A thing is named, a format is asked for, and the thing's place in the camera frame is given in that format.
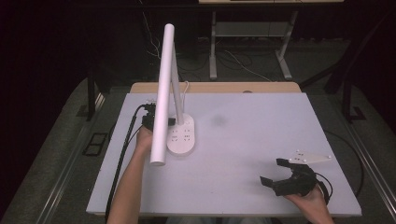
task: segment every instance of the background desk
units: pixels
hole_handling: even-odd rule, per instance
[[[194,151],[188,157],[167,154],[166,165],[161,167],[149,166],[148,158],[141,214],[300,216],[292,203],[263,187],[259,176],[274,180],[289,178],[290,169],[277,166],[276,158],[288,159],[296,149],[335,158],[306,95],[300,93],[294,83],[262,83],[261,87],[260,83],[219,83],[219,87],[214,88],[216,84],[208,84],[206,90],[219,92],[223,89],[228,93],[203,93],[205,83],[191,83],[191,91],[196,93],[186,95],[185,111],[195,119]],[[156,98],[155,93],[138,93],[148,90],[148,86],[155,90],[156,84],[137,84],[132,87],[133,93],[125,98],[92,192],[89,213],[103,214],[105,211],[129,120],[139,105]],[[283,87],[289,92],[274,93],[276,88],[271,86]],[[255,93],[240,93],[247,90]],[[145,113],[138,113],[135,129]],[[134,139],[125,154],[124,167],[133,148]],[[336,159],[311,167],[332,182],[334,195],[329,209],[334,216],[361,214]]]

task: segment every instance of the forearm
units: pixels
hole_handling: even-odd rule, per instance
[[[134,153],[117,187],[107,223],[137,223],[144,164],[145,156]]]

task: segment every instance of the person's right arm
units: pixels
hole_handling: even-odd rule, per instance
[[[292,201],[310,222],[314,224],[334,223],[319,186],[316,186],[304,197],[297,194],[286,195],[284,197]]]

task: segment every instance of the dark background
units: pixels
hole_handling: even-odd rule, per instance
[[[180,1],[143,2],[178,4]],[[182,2],[196,4],[196,1]],[[93,71],[95,82],[103,92],[109,91],[112,85],[131,85],[156,76],[146,53],[148,33],[140,12],[122,8],[79,8],[75,3],[65,0],[7,0],[0,3],[3,143],[0,218],[68,96],[89,70]],[[304,7],[299,11],[292,37],[294,41],[349,39],[353,44],[346,56],[350,57],[370,29],[389,11],[391,4],[394,1],[346,0],[341,7],[332,9]],[[174,23],[178,31],[177,48],[188,53],[194,53],[196,37],[210,34],[210,11],[147,13],[151,31],[158,36],[161,36],[165,23]],[[227,18],[229,12],[219,15]],[[235,13],[233,20],[258,18],[266,19],[261,14]],[[394,132],[395,22],[393,12],[364,46],[351,71],[356,85]],[[342,68],[338,71],[341,79],[344,78]]]

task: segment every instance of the white desk leg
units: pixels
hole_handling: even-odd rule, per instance
[[[286,64],[284,56],[285,56],[286,48],[288,47],[290,41],[291,32],[293,31],[294,23],[297,19],[297,14],[298,14],[297,11],[293,11],[293,13],[291,14],[290,22],[286,30],[285,36],[283,38],[282,47],[280,48],[280,50],[276,50],[277,61],[279,62],[280,69],[282,70],[283,76],[285,77],[286,80],[291,80],[292,76],[288,68],[288,65]]]
[[[216,12],[212,14],[212,36],[210,38],[210,56],[209,56],[209,77],[210,80],[218,79],[216,67]]]

